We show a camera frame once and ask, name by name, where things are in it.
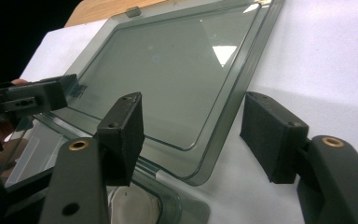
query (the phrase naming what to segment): gray frame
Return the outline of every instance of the gray frame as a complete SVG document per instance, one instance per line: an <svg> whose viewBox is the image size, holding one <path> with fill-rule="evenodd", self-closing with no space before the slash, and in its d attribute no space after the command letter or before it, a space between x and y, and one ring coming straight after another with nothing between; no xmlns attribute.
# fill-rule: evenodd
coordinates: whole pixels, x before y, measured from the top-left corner
<svg viewBox="0 0 358 224"><path fill-rule="evenodd" d="M172 20L196 15L206 11L224 10L226 8L245 6L253 4L255 1L227 1L212 3L199 7L182 9L166 14L157 15L141 20L128 21L117 24L115 20L109 20L99 33L92 39L81 55L76 59L66 74L82 74L97 57L98 52L103 49L116 30L123 28L142 26L153 22ZM146 141L144 150L141 153L140 161L146 161L146 166L156 166L158 169L185 181L187 184L197 186L203 184L211 175L215 162L225 143L228 131L237 114L238 108L251 81L257 62L261 57L262 51L268 41L269 34L274 22L282 7L283 0L273 0L268 4L260 5L252 26L244 38L241 48L233 61L224 88L218 95L213 111L208 122L204 126L198 146L191 150L164 150L162 146L151 144ZM83 120L79 127L92 127L99 121L79 114L79 119Z"/></svg>

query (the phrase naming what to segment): finger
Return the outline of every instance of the finger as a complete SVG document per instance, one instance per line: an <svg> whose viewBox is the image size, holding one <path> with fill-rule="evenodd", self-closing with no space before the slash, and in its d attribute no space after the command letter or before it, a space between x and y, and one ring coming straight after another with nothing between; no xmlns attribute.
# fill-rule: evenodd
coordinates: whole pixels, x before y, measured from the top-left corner
<svg viewBox="0 0 358 224"><path fill-rule="evenodd" d="M18 79L12 80L11 83L13 83L14 85L21 85L21 84L28 83L28 81L18 78Z"/></svg>

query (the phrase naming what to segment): small tab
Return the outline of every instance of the small tab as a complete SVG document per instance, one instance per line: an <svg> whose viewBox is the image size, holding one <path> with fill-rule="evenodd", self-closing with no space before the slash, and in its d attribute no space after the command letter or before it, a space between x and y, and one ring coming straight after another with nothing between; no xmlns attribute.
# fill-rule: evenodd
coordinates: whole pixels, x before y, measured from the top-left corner
<svg viewBox="0 0 358 224"><path fill-rule="evenodd" d="M131 7L126 10L126 15L129 18L137 17L141 15L141 9L139 7Z"/></svg>

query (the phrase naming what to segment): black plastic bracket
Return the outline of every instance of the black plastic bracket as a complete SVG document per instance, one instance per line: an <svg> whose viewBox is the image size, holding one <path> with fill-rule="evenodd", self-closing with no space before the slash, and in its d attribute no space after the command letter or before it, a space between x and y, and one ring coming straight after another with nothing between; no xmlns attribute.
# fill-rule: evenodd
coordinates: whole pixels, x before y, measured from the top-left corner
<svg viewBox="0 0 358 224"><path fill-rule="evenodd" d="M358 223L358 153L333 136L307 139L309 126L272 98L247 92L241 138L275 184L301 178L307 224Z"/></svg>

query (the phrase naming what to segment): white surface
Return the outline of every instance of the white surface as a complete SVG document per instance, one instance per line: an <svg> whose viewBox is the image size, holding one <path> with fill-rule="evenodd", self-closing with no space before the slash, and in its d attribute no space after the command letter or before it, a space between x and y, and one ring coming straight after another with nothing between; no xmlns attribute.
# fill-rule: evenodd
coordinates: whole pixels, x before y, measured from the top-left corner
<svg viewBox="0 0 358 224"><path fill-rule="evenodd" d="M22 78L63 75L103 21L49 33ZM310 126L358 151L358 1L286 0L249 91L273 97ZM303 223L295 185L273 185L239 138L240 108L211 178L192 188L211 206L209 223Z"/></svg>

